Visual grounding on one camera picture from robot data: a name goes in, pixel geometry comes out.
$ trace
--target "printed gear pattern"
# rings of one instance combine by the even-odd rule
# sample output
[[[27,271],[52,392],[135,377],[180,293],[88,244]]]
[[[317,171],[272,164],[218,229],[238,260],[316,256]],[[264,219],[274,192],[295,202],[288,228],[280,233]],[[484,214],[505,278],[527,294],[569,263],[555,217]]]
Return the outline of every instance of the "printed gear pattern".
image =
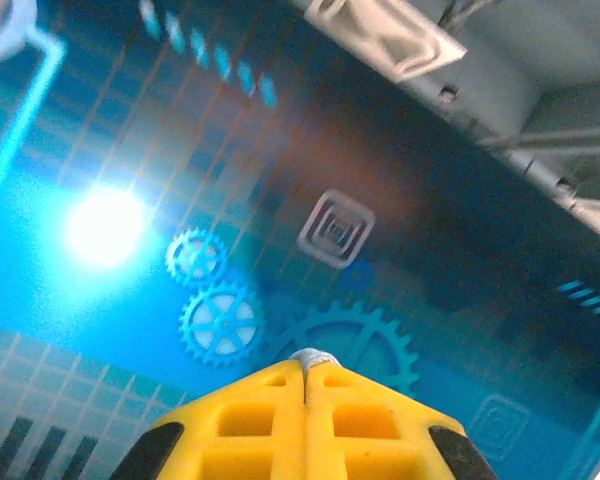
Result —
[[[362,302],[351,309],[333,302],[324,312],[310,307],[306,319],[292,323],[275,338],[268,338],[263,364],[271,365],[311,346],[335,355],[350,370],[413,396],[411,386],[419,375],[412,370],[418,355],[407,350],[411,337],[397,333],[399,320],[385,323],[382,317],[382,309],[367,313]],[[379,368],[382,364],[388,368]]]
[[[187,351],[214,366],[248,357],[264,332],[262,309],[253,293],[227,282],[191,297],[180,322]]]
[[[216,235],[206,230],[187,230],[169,245],[167,270],[180,284],[200,288],[222,278],[227,264],[227,249]]]

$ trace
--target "cog decoration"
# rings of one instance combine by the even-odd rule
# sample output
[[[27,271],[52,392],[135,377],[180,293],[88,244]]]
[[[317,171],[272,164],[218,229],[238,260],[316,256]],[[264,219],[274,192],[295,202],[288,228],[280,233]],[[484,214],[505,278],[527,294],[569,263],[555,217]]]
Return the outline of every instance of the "cog decoration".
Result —
[[[236,363],[258,348],[262,309],[247,286],[222,282],[191,297],[180,333],[194,358],[214,366]]]
[[[373,283],[373,267],[369,262],[358,258],[340,271],[338,281],[348,290],[362,292]]]
[[[206,230],[187,230],[167,249],[167,270],[176,282],[192,289],[219,281],[227,269],[227,248]]]
[[[262,365],[285,360],[310,346],[335,355],[350,370],[413,396],[411,386],[419,375],[412,370],[418,355],[407,350],[411,337],[397,333],[399,320],[385,323],[382,317],[381,309],[367,313],[361,302],[351,309],[334,302],[325,312],[310,307],[307,318],[267,339]]]

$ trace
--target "black bar graphic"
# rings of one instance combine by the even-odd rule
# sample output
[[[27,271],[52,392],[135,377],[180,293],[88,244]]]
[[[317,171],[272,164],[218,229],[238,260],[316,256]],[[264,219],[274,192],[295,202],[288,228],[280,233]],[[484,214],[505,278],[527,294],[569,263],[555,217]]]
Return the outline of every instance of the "black bar graphic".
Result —
[[[6,476],[7,470],[9,470],[11,462],[13,462],[22,442],[29,433],[32,423],[28,418],[22,417],[16,418],[16,421],[13,422],[7,438],[0,446],[0,479]]]
[[[36,458],[33,459],[33,463],[29,467],[24,480],[41,480],[42,477],[44,477],[53,456],[56,454],[58,447],[60,447],[60,443],[62,443],[65,433],[64,430],[57,427],[51,427],[49,429],[49,432],[44,438],[40,450],[38,450],[38,453],[36,454]]]
[[[98,440],[93,437],[84,437],[82,439],[80,445],[78,445],[78,448],[76,449],[76,453],[74,453],[71,458],[67,470],[62,476],[62,480],[78,480],[93,449],[96,448],[96,443],[98,443]]]

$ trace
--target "bright light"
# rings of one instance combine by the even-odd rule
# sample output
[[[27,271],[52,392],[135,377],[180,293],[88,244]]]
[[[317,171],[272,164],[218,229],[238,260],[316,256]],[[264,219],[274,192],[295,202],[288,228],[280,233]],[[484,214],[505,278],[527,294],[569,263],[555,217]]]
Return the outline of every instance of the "bright light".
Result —
[[[69,216],[67,243],[88,267],[110,268],[135,250],[145,227],[145,208],[130,194],[98,189]]]

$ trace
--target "yellow robot part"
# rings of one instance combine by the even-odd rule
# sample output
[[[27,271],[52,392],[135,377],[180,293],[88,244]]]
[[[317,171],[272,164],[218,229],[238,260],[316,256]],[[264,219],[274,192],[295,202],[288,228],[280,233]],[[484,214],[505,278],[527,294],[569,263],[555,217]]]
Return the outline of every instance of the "yellow robot part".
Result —
[[[114,480],[496,480],[452,418],[288,360],[161,418]]]

